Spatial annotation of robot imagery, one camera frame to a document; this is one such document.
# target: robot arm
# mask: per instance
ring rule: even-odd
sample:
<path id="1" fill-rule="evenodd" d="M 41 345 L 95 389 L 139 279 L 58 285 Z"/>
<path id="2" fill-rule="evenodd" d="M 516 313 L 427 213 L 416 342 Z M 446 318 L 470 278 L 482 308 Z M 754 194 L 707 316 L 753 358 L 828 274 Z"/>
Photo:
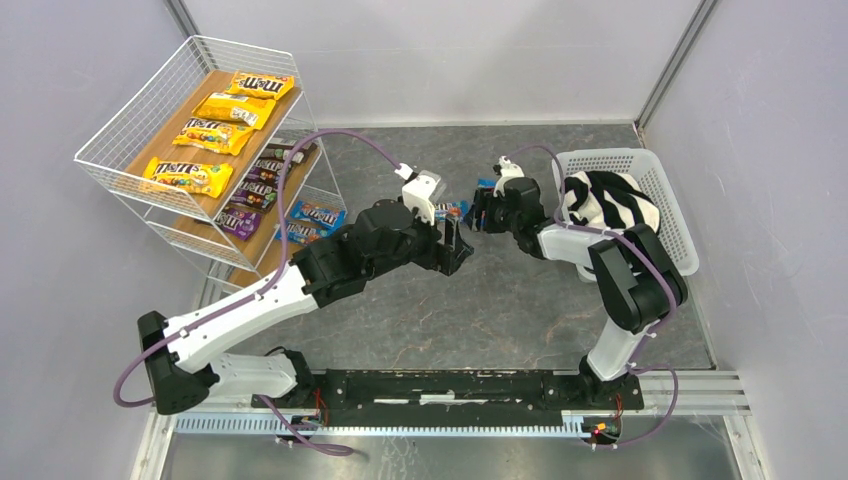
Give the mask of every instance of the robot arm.
<path id="1" fill-rule="evenodd" d="M 295 253 L 276 280 L 271 274 L 185 315 L 166 319 L 150 312 L 139 318 L 144 350 L 179 335 L 145 360 L 158 412 L 179 413 L 209 396 L 279 398 L 288 394 L 293 403 L 302 401 L 312 388 L 311 373 L 300 353 L 259 357 L 224 352 L 276 323 L 360 293 L 369 280 L 407 263 L 452 275 L 473 249 L 460 237 L 456 218 L 448 218 L 440 242 L 442 233 L 431 201 L 440 180 L 429 172 L 413 175 L 403 188 L 403 203 L 376 202 L 354 224 Z M 274 282 L 271 288 L 267 288 L 269 282 Z M 247 297 L 252 301 L 244 303 Z M 215 312 L 218 316 L 213 321 L 186 330 L 198 318 Z"/>
<path id="2" fill-rule="evenodd" d="M 536 258 L 562 260 L 594 270 L 609 315 L 601 337 L 580 364 L 590 395 L 602 394 L 626 377 L 628 362 L 650 327 L 669 312 L 659 282 L 618 238 L 566 229 L 545 215 L 539 184 L 501 158 L 495 188 L 478 188 L 464 221 L 488 233 L 510 232 L 519 248 Z M 653 230 L 636 225 L 623 234 L 657 268 L 677 305 L 688 296 L 683 278 Z"/>

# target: white plastic basket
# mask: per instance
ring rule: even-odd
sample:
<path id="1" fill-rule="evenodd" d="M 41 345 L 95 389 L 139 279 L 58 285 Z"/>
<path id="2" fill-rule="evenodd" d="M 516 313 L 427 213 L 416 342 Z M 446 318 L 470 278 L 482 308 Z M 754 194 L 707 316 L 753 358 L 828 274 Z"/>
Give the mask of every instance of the white plastic basket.
<path id="1" fill-rule="evenodd" d="M 650 150 L 639 148 L 602 148 L 575 150 L 557 155 L 566 176 L 579 171 L 601 170 L 628 173 L 636 179 L 639 187 L 660 210 L 660 242 L 680 274 L 689 276 L 698 271 L 698 253 L 686 227 L 674 190 L 662 168 L 660 159 Z M 556 185 L 561 179 L 556 165 L 551 162 Z"/>

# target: purple candy bar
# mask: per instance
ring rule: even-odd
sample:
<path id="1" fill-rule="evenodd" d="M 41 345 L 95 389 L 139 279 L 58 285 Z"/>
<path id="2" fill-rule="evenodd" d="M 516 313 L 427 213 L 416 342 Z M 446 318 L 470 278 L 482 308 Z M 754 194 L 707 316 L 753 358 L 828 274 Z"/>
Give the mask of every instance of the purple candy bar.
<path id="1" fill-rule="evenodd" d="M 230 202 L 262 213 L 268 213 L 277 201 L 277 189 L 262 182 L 244 181 L 230 198 Z"/>
<path id="2" fill-rule="evenodd" d="M 221 230 L 232 233 L 240 240 L 250 238 L 253 232 L 259 228 L 260 221 L 262 221 L 262 214 L 245 212 L 233 207 L 225 208 L 215 219 L 215 223 L 221 227 Z"/>

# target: metal frame edge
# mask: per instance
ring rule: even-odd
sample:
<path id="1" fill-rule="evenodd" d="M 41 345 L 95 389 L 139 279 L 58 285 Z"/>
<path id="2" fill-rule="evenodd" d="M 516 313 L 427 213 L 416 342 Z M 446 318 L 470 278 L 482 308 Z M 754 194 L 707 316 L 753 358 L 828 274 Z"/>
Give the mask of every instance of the metal frame edge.
<path id="1" fill-rule="evenodd" d="M 186 7 L 183 0 L 162 0 L 162 3 L 165 4 L 171 16 L 174 17 L 174 22 L 176 22 L 183 36 L 191 37 L 200 35 L 200 30 L 198 30 L 197 24 L 194 23 L 194 19 L 191 17 L 188 7 Z"/>
<path id="2" fill-rule="evenodd" d="M 677 42 L 677 46 L 674 47 L 674 51 L 660 74 L 656 85 L 654 85 L 654 89 L 651 90 L 651 94 L 648 95 L 648 100 L 642 107 L 642 111 L 639 113 L 639 116 L 636 117 L 635 125 L 637 130 L 644 129 L 651 121 L 651 117 L 654 115 L 654 112 L 656 112 L 657 107 L 674 81 L 674 78 L 677 76 L 677 73 L 680 71 L 680 67 L 683 65 L 683 62 L 689 56 L 692 46 L 697 41 L 698 36 L 703 30 L 704 25 L 707 23 L 707 20 L 709 20 L 710 15 L 713 13 L 718 2 L 719 0 L 701 0 L 698 4 L 698 8 L 695 9 L 695 13 L 692 15 L 691 20 L 689 20 L 689 24 L 683 31 L 683 35 L 681 35 L 680 40 Z"/>

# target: gray floor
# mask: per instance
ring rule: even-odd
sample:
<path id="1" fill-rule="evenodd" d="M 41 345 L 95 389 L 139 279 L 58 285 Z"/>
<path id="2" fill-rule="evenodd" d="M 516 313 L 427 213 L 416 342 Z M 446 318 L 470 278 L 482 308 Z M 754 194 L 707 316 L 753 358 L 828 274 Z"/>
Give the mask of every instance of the gray floor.
<path id="1" fill-rule="evenodd" d="M 443 201 L 471 200 L 478 177 L 493 178 L 500 155 L 529 143 L 556 151 L 638 147 L 629 125 L 427 127 L 363 130 L 400 161 L 447 181 Z M 351 218 L 381 198 L 396 198 L 400 180 L 370 148 L 347 137 L 325 140 Z M 555 206 L 550 159 L 514 158 Z M 314 175 L 321 181 L 320 172 Z M 313 369 L 575 369 L 594 345 L 606 314 L 593 285 L 574 266 L 523 254 L 510 235 L 463 230 L 476 250 L 452 277 L 414 265 L 380 277 L 362 295 L 266 330 L 234 348 L 263 354 L 277 345 L 300 350 Z M 645 349 L 642 363 L 710 367 L 690 300 Z"/>
<path id="2" fill-rule="evenodd" d="M 627 418 L 634 435 L 654 425 Z M 164 478 L 218 479 L 627 479 L 741 478 L 722 419 L 674 417 L 662 435 L 615 452 L 591 453 L 563 438 L 329 437 L 357 454 L 327 458 L 267 436 L 176 435 Z"/>

